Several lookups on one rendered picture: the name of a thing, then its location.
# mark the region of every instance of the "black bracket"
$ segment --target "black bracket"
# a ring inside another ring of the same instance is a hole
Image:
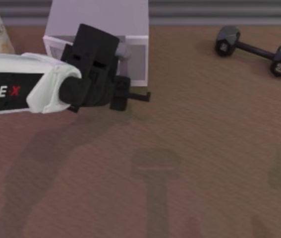
[[[80,24],[73,45],[67,44],[61,57],[61,61],[82,74],[82,78],[65,79],[59,90],[60,100],[71,104],[70,111],[77,113],[80,107],[108,103],[112,110],[125,111],[129,98],[149,101],[150,93],[146,96],[130,93],[130,78],[116,76],[118,44],[118,37]]]

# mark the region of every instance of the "dumbbell weight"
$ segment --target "dumbbell weight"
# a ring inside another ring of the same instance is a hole
[[[281,46],[275,54],[239,41],[240,31],[235,26],[223,27],[216,38],[215,51],[221,57],[231,56],[235,49],[261,56],[272,61],[270,71],[275,77],[281,77]]]

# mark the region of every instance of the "red x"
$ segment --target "red x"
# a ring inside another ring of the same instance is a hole
[[[15,95],[18,96],[18,91],[20,89],[20,86],[13,86],[12,87],[12,92],[10,93],[11,96]]]

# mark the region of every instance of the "white box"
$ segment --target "white box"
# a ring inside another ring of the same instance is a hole
[[[43,37],[47,54],[60,59],[81,23],[120,38],[130,47],[131,58],[119,64],[119,74],[132,86],[148,86],[148,0],[53,0]]]

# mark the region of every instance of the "wooden table surface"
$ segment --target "wooden table surface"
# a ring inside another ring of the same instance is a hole
[[[281,45],[281,27],[240,29]],[[8,30],[45,52],[44,28]],[[0,238],[280,238],[281,80],[217,57],[218,30],[151,27],[150,103],[0,116]],[[177,176],[131,169],[152,166]]]

